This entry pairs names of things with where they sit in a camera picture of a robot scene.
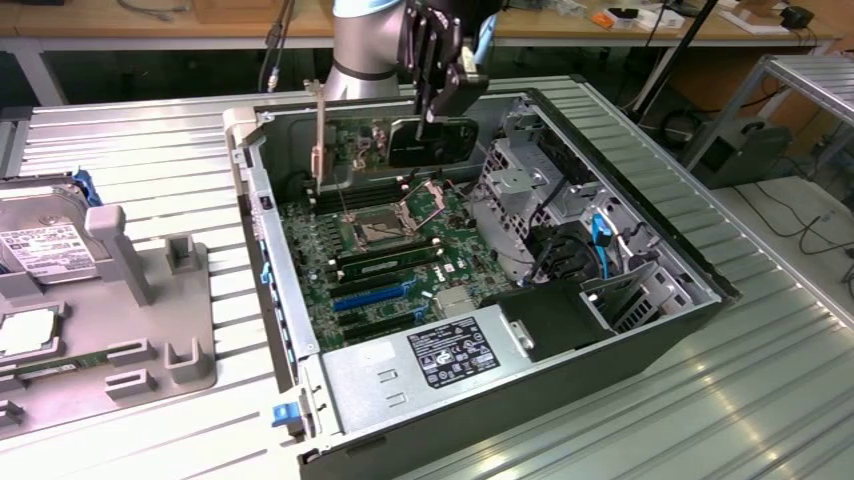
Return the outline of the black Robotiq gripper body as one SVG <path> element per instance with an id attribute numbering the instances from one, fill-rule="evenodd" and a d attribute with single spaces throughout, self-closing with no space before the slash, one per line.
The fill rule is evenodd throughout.
<path id="1" fill-rule="evenodd" d="M 404 1 L 397 59 L 401 65 L 421 65 L 433 42 L 440 65 L 453 62 L 464 47 L 477 55 L 488 44 L 499 1 Z"/>

